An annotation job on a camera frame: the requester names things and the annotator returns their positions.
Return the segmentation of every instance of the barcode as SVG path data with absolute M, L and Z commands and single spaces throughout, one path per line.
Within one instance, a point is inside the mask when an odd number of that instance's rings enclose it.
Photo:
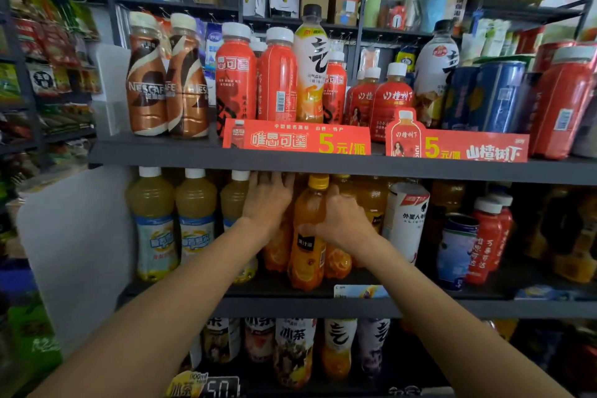
M 553 130 L 556 130 L 556 131 L 568 130 L 568 125 L 570 124 L 570 120 L 572 119 L 573 112 L 574 112 L 573 109 L 560 110 L 558 119 L 556 121 L 556 127 Z
M 500 89 L 500 94 L 497 95 L 498 101 L 510 101 L 512 89 Z
M 286 92 L 276 92 L 276 112 L 284 112 L 286 107 Z

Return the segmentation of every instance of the white bottle cap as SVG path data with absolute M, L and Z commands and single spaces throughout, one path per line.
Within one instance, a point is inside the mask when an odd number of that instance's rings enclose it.
M 413 113 L 410 110 L 400 110 L 398 112 L 398 118 L 401 120 L 412 120 Z
M 205 169 L 184 169 L 184 175 L 187 178 L 203 178 L 205 176 Z
M 158 29 L 158 21 L 156 21 L 155 17 L 143 12 L 131 12 L 131 25 Z
M 162 174 L 161 167 L 139 167 L 139 176 L 141 178 L 154 178 Z
M 344 52 L 333 50 L 330 54 L 330 60 L 333 60 L 334 62 L 344 62 Z
M 512 200 L 514 200 L 511 195 L 504 194 L 503 192 L 493 192 L 489 194 L 487 198 L 496 200 L 502 206 L 510 206 L 512 204 Z
M 265 33 L 265 41 L 289 41 L 294 43 L 294 33 L 286 27 L 270 27 Z
M 234 181 L 248 181 L 250 175 L 251 175 L 250 170 L 233 170 L 232 171 L 232 179 Z
M 387 66 L 387 75 L 388 76 L 406 76 L 407 75 L 408 66 L 406 63 L 390 63 Z
M 553 55 L 552 63 L 570 62 L 578 59 L 593 60 L 595 47 L 593 46 L 569 46 L 562 47 Z
M 251 28 L 238 22 L 225 22 L 222 24 L 222 36 L 251 39 Z
M 367 68 L 365 70 L 365 78 L 379 79 L 382 74 L 382 69 L 379 67 Z
M 184 13 L 173 13 L 170 17 L 172 28 L 185 28 L 197 32 L 197 21 L 194 17 Z
M 492 198 L 479 197 L 474 201 L 474 208 L 489 214 L 499 214 L 502 212 L 502 206 Z
M 267 49 L 267 45 L 261 41 L 259 41 L 259 43 L 253 41 L 249 43 L 249 47 L 254 52 L 265 52 L 265 49 Z

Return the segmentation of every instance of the red price sign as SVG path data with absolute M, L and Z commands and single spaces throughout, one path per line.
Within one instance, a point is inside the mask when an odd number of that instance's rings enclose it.
M 224 148 L 368 155 L 371 138 L 362 126 L 228 118 Z
M 400 109 L 386 127 L 386 156 L 527 162 L 527 134 L 427 129 L 414 109 Z

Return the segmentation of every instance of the bottle cap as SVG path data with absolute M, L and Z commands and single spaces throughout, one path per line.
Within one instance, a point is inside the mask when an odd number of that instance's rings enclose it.
M 344 52 L 340 50 L 333 50 L 330 53 L 330 60 L 333 60 L 334 62 L 344 62 Z
M 319 6 L 315 3 L 307 3 L 303 7 L 303 16 L 321 17 L 321 6 Z
M 172 28 L 185 28 L 197 32 L 197 21 L 195 18 L 184 13 L 173 13 L 170 16 L 170 24 Z
M 152 28 L 157 30 L 158 29 L 158 21 L 156 21 L 155 17 L 148 13 L 143 12 L 131 12 L 131 25 L 136 25 L 138 27 L 146 27 Z
M 205 169 L 184 169 L 184 175 L 187 178 L 203 178 L 205 176 Z
M 139 176 L 141 178 L 154 178 L 162 174 L 161 167 L 139 167 Z
M 232 179 L 234 181 L 249 181 L 250 175 L 251 175 L 250 170 L 233 170 L 232 171 Z
M 595 56 L 594 46 L 569 46 L 561 47 L 553 55 L 552 63 L 570 62 L 578 59 L 593 60 Z
M 365 78 L 379 79 L 382 74 L 382 69 L 378 67 L 367 68 L 365 70 Z
M 410 110 L 400 110 L 398 112 L 398 118 L 400 120 L 412 120 L 413 113 Z
M 387 66 L 387 75 L 388 76 L 406 76 L 407 75 L 408 66 L 406 63 L 390 63 Z
M 502 212 L 502 206 L 489 197 L 479 197 L 474 201 L 474 208 L 489 214 L 499 214 Z
M 512 204 L 512 200 L 514 200 L 511 195 L 504 194 L 503 192 L 492 192 L 487 196 L 487 198 L 496 200 L 502 206 L 510 206 Z
M 271 27 L 265 33 L 266 41 L 289 41 L 294 43 L 294 32 L 286 27 Z
M 453 28 L 454 28 L 454 24 L 452 23 L 451 19 L 442 19 L 441 21 L 437 21 L 435 23 L 435 28 L 433 29 L 433 31 L 434 32 L 440 32 L 440 31 L 452 32 Z
M 265 43 L 262 43 L 261 41 L 252 41 L 249 43 L 249 47 L 252 51 L 255 52 L 265 52 L 265 49 L 267 49 L 267 45 Z
M 251 39 L 251 28 L 238 22 L 225 22 L 222 24 L 222 36 Z
M 330 176 L 323 174 L 310 174 L 309 187 L 311 189 L 324 190 L 330 185 Z

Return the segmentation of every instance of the brown bottle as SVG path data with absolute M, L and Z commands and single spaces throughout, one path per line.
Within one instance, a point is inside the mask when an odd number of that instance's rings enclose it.
M 170 18 L 172 58 L 166 75 L 168 131 L 173 137 L 205 137 L 210 126 L 207 84 L 199 59 L 197 22 L 174 13 Z
M 131 130 L 137 135 L 155 136 L 168 130 L 166 71 L 159 37 L 158 23 L 152 15 L 131 13 L 127 102 Z

